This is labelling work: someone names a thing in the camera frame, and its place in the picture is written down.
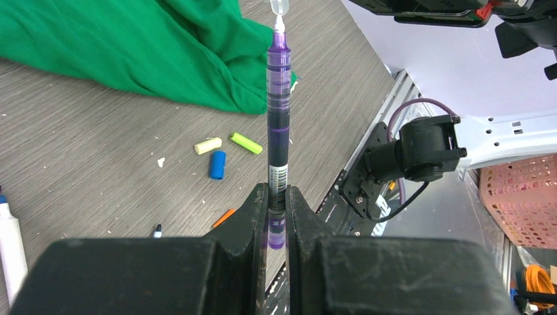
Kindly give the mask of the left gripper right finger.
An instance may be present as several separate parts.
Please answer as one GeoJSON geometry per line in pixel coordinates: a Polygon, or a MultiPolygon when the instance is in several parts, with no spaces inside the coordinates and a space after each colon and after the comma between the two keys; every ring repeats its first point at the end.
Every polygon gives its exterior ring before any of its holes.
{"type": "Polygon", "coordinates": [[[476,243],[336,234],[286,189],[291,314],[515,314],[476,243]]]}

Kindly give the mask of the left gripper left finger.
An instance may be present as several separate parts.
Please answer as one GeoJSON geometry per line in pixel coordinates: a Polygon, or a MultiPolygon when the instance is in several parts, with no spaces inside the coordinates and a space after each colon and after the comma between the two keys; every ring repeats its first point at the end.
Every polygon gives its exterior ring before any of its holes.
{"type": "Polygon", "coordinates": [[[262,314],[268,187],[201,237],[66,239],[30,270],[11,314],[262,314]]]}

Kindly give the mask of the yellow pen cap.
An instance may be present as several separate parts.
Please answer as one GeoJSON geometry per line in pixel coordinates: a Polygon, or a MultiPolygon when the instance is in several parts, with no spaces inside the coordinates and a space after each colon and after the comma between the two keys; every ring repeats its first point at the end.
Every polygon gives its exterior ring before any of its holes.
{"type": "Polygon", "coordinates": [[[219,137],[207,138],[205,141],[194,145],[194,151],[198,155],[206,154],[222,146],[222,139],[219,137]]]}

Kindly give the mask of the green pen cap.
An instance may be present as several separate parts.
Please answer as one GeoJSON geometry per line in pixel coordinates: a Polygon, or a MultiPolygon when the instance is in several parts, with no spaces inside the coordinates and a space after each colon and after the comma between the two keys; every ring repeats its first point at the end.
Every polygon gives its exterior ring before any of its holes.
{"type": "Polygon", "coordinates": [[[234,132],[230,135],[230,139],[237,145],[243,147],[244,149],[250,151],[253,154],[260,154],[263,150],[262,146],[251,139],[241,135],[240,133],[234,132]]]}

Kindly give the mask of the white marker green tip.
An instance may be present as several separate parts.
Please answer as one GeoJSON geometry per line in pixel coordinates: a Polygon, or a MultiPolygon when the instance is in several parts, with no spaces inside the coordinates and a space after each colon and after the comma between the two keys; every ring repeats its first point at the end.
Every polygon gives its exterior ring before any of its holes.
{"type": "Polygon", "coordinates": [[[163,232],[162,232],[162,225],[161,225],[161,224],[157,224],[156,227],[155,227],[155,229],[154,229],[154,231],[153,231],[153,233],[152,233],[152,237],[153,237],[153,238],[161,238],[162,235],[163,235],[163,232]]]}

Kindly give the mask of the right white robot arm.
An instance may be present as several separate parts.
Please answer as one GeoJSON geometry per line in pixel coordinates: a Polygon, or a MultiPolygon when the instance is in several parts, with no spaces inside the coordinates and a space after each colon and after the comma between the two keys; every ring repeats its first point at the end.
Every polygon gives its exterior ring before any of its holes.
{"type": "MultiPolygon", "coordinates": [[[[358,1],[357,5],[379,16],[391,16],[401,24],[480,28],[492,16],[502,23],[495,33],[502,57],[513,58],[537,47],[556,48],[555,1],[358,1]]],[[[461,116],[452,110],[443,115],[416,118],[403,125],[398,135],[393,126],[380,127],[384,138],[372,138],[350,172],[364,177],[342,188],[348,204],[360,216],[380,223],[398,210],[375,217],[370,205],[379,186],[407,179],[427,188],[444,173],[461,167],[474,169],[516,161],[556,151],[556,110],[519,116],[461,116]]]]}

